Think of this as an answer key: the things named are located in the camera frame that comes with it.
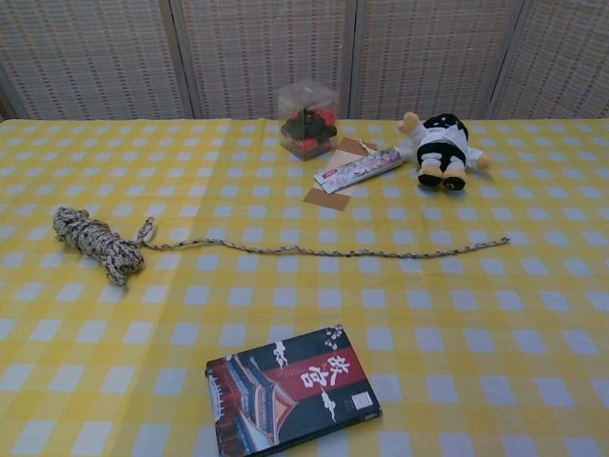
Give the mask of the brown kraft paper card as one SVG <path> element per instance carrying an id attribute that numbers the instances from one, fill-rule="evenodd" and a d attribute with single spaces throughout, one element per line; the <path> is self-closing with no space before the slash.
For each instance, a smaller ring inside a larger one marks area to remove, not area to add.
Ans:
<path id="1" fill-rule="evenodd" d="M 344 137 L 331 154 L 327 165 L 323 168 L 323 171 L 334 169 L 338 166 L 353 162 L 366 156 L 367 154 L 368 151 L 360 144 L 358 140 Z M 329 194 L 325 192 L 317 184 L 317 182 L 314 182 L 312 188 L 304 197 L 304 202 L 322 208 L 343 211 L 347 207 L 357 187 L 358 185 L 352 185 L 348 188 Z"/>

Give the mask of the patterned tube package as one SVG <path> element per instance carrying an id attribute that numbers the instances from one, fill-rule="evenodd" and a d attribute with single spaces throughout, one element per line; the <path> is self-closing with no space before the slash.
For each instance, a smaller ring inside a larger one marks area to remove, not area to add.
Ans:
<path id="1" fill-rule="evenodd" d="M 384 174 L 411 160 L 411 153 L 389 148 L 369 153 L 358 160 L 314 175 L 316 183 L 328 194 L 346 189 Z"/>

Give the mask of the clear plastic box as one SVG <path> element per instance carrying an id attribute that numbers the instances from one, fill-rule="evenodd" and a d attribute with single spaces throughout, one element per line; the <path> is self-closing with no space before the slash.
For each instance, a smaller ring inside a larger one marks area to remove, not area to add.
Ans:
<path id="1" fill-rule="evenodd" d="M 280 144 L 306 161 L 335 148 L 338 94 L 313 80 L 292 83 L 278 92 L 283 120 Z"/>

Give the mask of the yellow white checked tablecloth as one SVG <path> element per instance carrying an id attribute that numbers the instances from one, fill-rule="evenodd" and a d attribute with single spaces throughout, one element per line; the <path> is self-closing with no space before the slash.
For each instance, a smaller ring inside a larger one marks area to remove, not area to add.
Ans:
<path id="1" fill-rule="evenodd" d="M 609 119 L 471 121 L 304 202 L 265 119 L 0 124 L 0 456 L 211 456 L 206 362 L 344 325 L 380 419 L 289 457 L 609 457 Z"/>

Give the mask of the black white plush doll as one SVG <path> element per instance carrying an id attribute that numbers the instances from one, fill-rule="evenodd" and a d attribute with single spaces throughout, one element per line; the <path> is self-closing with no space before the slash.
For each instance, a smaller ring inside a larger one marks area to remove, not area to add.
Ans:
<path id="1" fill-rule="evenodd" d="M 469 169 L 487 171 L 492 164 L 489 154 L 469 144 L 469 131 L 455 114 L 441 113 L 423 122 L 409 111 L 399 123 L 399 130 L 411 140 L 411 156 L 417 162 L 418 181 L 424 187 L 461 191 Z"/>

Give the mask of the red black hardcover book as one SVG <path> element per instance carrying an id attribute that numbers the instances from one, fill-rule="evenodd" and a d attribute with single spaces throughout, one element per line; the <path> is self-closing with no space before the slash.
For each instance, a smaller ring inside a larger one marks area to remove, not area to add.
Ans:
<path id="1" fill-rule="evenodd" d="M 205 377 L 220 457 L 265 457 L 382 414 L 340 324 L 210 360 Z"/>

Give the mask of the woven bamboo folding screen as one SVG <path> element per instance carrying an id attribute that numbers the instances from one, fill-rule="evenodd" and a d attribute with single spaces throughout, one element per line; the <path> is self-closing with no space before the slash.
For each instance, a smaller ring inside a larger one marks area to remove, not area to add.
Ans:
<path id="1" fill-rule="evenodd" d="M 0 0 L 0 122 L 609 118 L 609 0 Z"/>

